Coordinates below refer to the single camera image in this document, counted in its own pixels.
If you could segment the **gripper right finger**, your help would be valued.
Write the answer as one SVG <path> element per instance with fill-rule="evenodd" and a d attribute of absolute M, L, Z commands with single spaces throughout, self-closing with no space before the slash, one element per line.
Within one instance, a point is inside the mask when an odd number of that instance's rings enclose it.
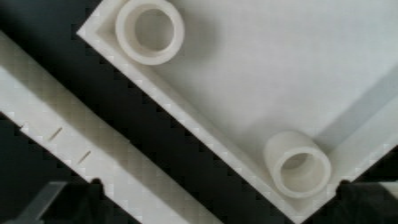
<path fill-rule="evenodd" d="M 393 198 L 398 200 L 398 181 L 394 182 L 382 182 L 380 186 L 384 187 L 387 193 L 391 194 Z"/>

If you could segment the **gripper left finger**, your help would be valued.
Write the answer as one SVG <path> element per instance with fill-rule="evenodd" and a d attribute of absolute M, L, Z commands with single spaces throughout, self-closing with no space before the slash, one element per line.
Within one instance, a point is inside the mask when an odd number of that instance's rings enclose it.
<path fill-rule="evenodd" d="M 7 224 L 44 224 L 43 215 L 66 185 L 64 181 L 52 181 L 44 185 L 18 217 L 7 221 Z"/>

